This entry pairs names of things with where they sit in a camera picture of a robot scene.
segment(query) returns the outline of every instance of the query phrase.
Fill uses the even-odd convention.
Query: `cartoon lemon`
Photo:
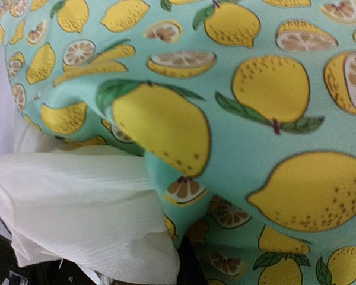
[[[235,229],[247,223],[251,218],[251,215],[227,200],[220,202],[217,209],[212,212],[212,216],[223,229]]]
[[[85,0],[62,0],[54,5],[52,18],[56,12],[62,30],[67,33],[83,32],[83,27],[88,20],[88,5]]]
[[[208,18],[203,19],[202,11],[194,18],[195,30],[204,20],[206,33],[213,41],[224,46],[253,47],[253,39],[260,31],[259,19],[253,12],[234,3],[217,1],[214,1],[214,12]]]
[[[192,242],[198,242],[204,245],[206,242],[206,235],[208,233],[208,224],[205,221],[197,221],[186,232],[185,236]]]
[[[24,37],[24,25],[25,20],[22,20],[16,27],[16,32],[14,33],[12,39],[10,40],[11,45],[15,45]]]
[[[301,20],[282,24],[278,28],[276,42],[286,52],[313,52],[338,47],[338,41],[329,33]]]
[[[12,81],[17,74],[21,71],[25,64],[24,55],[21,52],[16,52],[9,60],[7,70],[8,79]]]
[[[207,165],[211,133],[203,111],[177,91],[140,84],[115,100],[112,112],[117,125],[133,140],[194,177]]]
[[[356,158],[331,151],[292,156],[274,168],[248,202],[288,229],[339,227],[356,216]]]
[[[356,281],[356,246],[335,251],[328,260],[332,284],[349,285]]]
[[[356,0],[341,0],[325,3],[320,10],[330,19],[341,24],[356,23]]]
[[[41,47],[34,56],[26,78],[30,85],[49,78],[55,66],[55,53],[50,43]]]
[[[219,252],[210,252],[207,261],[218,271],[232,278],[240,278],[247,269],[247,264],[238,258],[229,258]]]
[[[49,2],[49,0],[33,0],[33,2],[30,5],[30,11],[34,12],[37,11],[38,9],[41,9],[46,5],[47,2]]]
[[[283,235],[265,225],[259,238],[259,249],[266,252],[307,254],[310,248],[305,243]]]
[[[239,103],[259,112],[274,125],[301,118],[310,97],[309,79],[302,64],[276,55],[242,62],[234,74],[232,90]]]
[[[26,36],[26,41],[32,46],[38,45],[43,40],[46,34],[47,20],[43,20],[37,25],[37,27],[35,27],[28,33],[28,35]]]
[[[152,55],[147,66],[155,73],[173,78],[192,78],[211,69],[216,63],[212,52],[191,51]]]
[[[63,70],[68,71],[86,63],[94,57],[95,50],[95,44],[87,39],[74,40],[68,43],[63,53]]]
[[[165,225],[167,232],[171,239],[177,239],[178,236],[176,235],[176,227],[172,220],[170,220],[166,215],[164,215]]]
[[[259,285],[267,284],[302,285],[302,272],[294,260],[283,258],[262,271]]]
[[[79,131],[86,116],[86,103],[77,103],[61,109],[52,109],[45,104],[41,107],[42,122],[59,135],[71,135]]]
[[[356,52],[332,58],[324,69],[329,94],[344,111],[356,115]]]
[[[78,78],[80,76],[99,74],[99,73],[114,73],[114,72],[126,72],[127,69],[119,62],[98,62],[87,66],[77,67],[70,69],[67,72],[60,75],[55,81],[54,86],[57,87],[61,83]]]
[[[311,5],[310,0],[262,0],[263,2],[283,8],[306,7]]]
[[[182,36],[182,26],[177,21],[161,21],[149,27],[144,36],[151,40],[176,43]]]
[[[137,25],[149,9],[143,0],[122,0],[108,8],[100,23],[114,33],[126,31]]]

